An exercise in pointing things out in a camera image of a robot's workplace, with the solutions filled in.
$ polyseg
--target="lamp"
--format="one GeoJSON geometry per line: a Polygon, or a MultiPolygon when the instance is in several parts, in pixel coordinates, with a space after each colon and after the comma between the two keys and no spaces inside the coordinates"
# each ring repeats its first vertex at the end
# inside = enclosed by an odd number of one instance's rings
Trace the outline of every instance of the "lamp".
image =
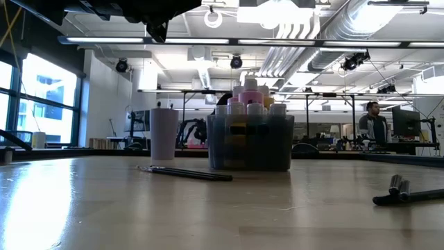
{"type": "Polygon", "coordinates": [[[338,125],[332,125],[330,127],[330,134],[333,135],[336,138],[336,134],[339,134],[339,126],[338,125]]]}

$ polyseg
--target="man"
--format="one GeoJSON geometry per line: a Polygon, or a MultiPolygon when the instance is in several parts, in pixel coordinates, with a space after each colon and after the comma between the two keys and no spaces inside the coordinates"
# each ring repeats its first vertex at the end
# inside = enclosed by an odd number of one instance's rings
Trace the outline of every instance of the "man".
{"type": "Polygon", "coordinates": [[[367,115],[359,120],[359,132],[364,138],[376,141],[377,144],[391,142],[391,132],[385,117],[379,115],[379,104],[376,101],[367,103],[367,115]]]}

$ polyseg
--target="desk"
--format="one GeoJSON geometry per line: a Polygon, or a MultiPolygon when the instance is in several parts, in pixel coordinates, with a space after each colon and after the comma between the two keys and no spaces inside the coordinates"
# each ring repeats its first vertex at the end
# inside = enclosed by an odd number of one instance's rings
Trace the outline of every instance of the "desk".
{"type": "Polygon", "coordinates": [[[416,148],[418,147],[434,148],[436,147],[436,144],[422,143],[422,142],[394,142],[394,143],[387,143],[386,147],[389,151],[395,151],[396,153],[408,153],[411,156],[414,156],[416,155],[416,148]]]}
{"type": "MultiPolygon", "coordinates": [[[[232,172],[233,182],[219,183],[135,169],[148,162],[89,156],[0,167],[0,249],[442,249],[442,202],[371,201],[394,173],[415,191],[443,188],[440,169],[293,160],[288,172],[232,172]]],[[[207,159],[180,166],[207,171],[207,159]]]]}

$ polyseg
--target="tabletop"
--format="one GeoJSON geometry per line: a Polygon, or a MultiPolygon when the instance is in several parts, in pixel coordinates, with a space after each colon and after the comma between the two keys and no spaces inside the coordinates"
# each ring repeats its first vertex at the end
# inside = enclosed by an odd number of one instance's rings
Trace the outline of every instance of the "tabletop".
{"type": "MultiPolygon", "coordinates": [[[[205,158],[177,167],[209,171],[205,158]]],[[[288,172],[222,172],[209,182],[141,172],[147,157],[90,156],[0,166],[0,249],[442,249],[444,202],[385,208],[444,171],[358,160],[293,160],[288,172]]]]}

